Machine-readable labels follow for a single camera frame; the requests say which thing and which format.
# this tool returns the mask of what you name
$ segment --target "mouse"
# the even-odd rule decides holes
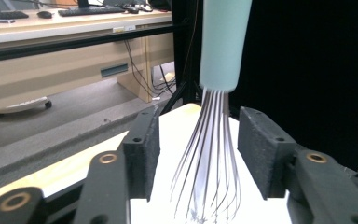
[[[127,7],[126,10],[130,14],[139,14],[139,9],[137,7]]]
[[[53,17],[53,14],[48,11],[40,11],[37,13],[37,16],[42,19],[51,19]]]

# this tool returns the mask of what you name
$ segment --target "floor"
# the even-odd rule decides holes
[[[49,96],[50,109],[41,105],[0,118],[0,187],[127,131],[143,109],[152,105],[162,109],[172,96],[162,73],[173,72],[174,63],[161,68],[153,69],[160,99],[151,103],[111,78]],[[174,81],[171,91],[175,91]]]

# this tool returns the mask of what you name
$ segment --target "keyboard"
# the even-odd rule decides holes
[[[125,11],[126,10],[121,7],[85,7],[85,8],[75,8],[75,9],[68,9],[68,10],[59,10],[58,14],[60,14],[60,16],[63,17],[69,17],[69,16],[120,13]]]
[[[0,11],[0,20],[25,19],[29,16],[21,11]]]

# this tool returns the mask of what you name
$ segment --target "whisk wire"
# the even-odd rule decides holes
[[[204,90],[199,120],[174,173],[174,216],[184,217],[185,223],[228,223],[239,208],[227,100],[226,92]]]

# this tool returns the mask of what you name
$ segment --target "black cable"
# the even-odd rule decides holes
[[[183,69],[183,77],[185,76],[185,73],[186,73],[188,58],[189,58],[189,55],[190,55],[190,50],[191,50],[191,48],[193,46],[194,35],[196,33],[197,20],[198,20],[198,17],[199,17],[199,4],[200,4],[200,1],[196,0],[196,9],[195,9],[196,12],[195,12],[195,15],[194,15],[194,27],[193,27],[193,32],[191,34],[190,43],[188,44],[188,51],[187,51],[187,55],[186,55],[186,59],[185,59],[185,65],[184,65],[184,69]]]
[[[135,78],[136,82],[138,82],[138,84],[147,92],[147,94],[154,98],[154,96],[152,94],[150,94],[150,92],[152,92],[153,94],[156,94],[156,97],[159,97],[161,94],[163,94],[166,89],[169,89],[171,91],[171,87],[174,86],[176,84],[176,79],[174,81],[172,81],[170,84],[167,85],[167,88],[163,88],[161,89],[160,92],[155,92],[153,91],[148,85],[147,85],[147,81],[145,80],[145,78],[142,76],[141,72],[139,71],[138,67],[136,66],[135,62],[133,61],[132,58],[132,52],[131,52],[131,46],[130,43],[128,42],[128,40],[124,40],[124,43],[126,45],[126,49],[127,52],[129,53],[129,57],[130,57],[130,61],[131,61],[131,70],[132,70],[132,75]],[[142,78],[142,80],[144,81],[144,83],[146,83],[146,87],[142,84],[142,82],[138,79],[138,77],[136,77],[135,75],[135,71],[134,68],[136,70],[136,72],[139,74],[139,76]]]
[[[157,91],[163,91],[163,90],[167,89],[165,82],[159,83],[159,84],[156,85],[156,84],[154,83],[154,76],[155,76],[154,69],[152,69],[152,85],[153,85],[153,88],[154,88],[155,90],[157,90]],[[173,80],[171,80],[171,81],[168,82],[168,85],[169,85],[170,87],[172,87],[172,86],[175,85],[175,84],[176,84],[176,78],[174,78]]]
[[[128,42],[128,40],[124,40],[124,44],[126,45],[127,48],[127,52],[129,53],[129,57],[130,57],[130,61],[131,61],[131,70],[132,70],[132,75],[135,78],[136,82],[138,82],[138,84],[147,92],[147,94],[153,98],[153,95],[150,94],[149,91],[151,91],[153,94],[158,94],[156,92],[154,92],[148,85],[147,85],[147,81],[145,80],[145,78],[142,76],[141,72],[139,71],[138,67],[136,66],[135,62],[133,61],[132,58],[132,52],[131,52],[131,47],[130,47],[130,43]],[[142,78],[142,80],[144,81],[144,83],[146,83],[147,88],[141,83],[141,81],[136,77],[135,75],[135,71],[133,70],[135,68],[135,70],[137,71],[137,73],[139,74],[139,76]]]
[[[164,79],[164,82],[165,82],[165,85],[167,86],[168,91],[170,91],[170,93],[173,94],[173,92],[171,91],[171,88],[168,85],[167,78],[165,78],[164,70],[162,70],[161,65],[159,66],[159,69],[161,70],[162,78]]]

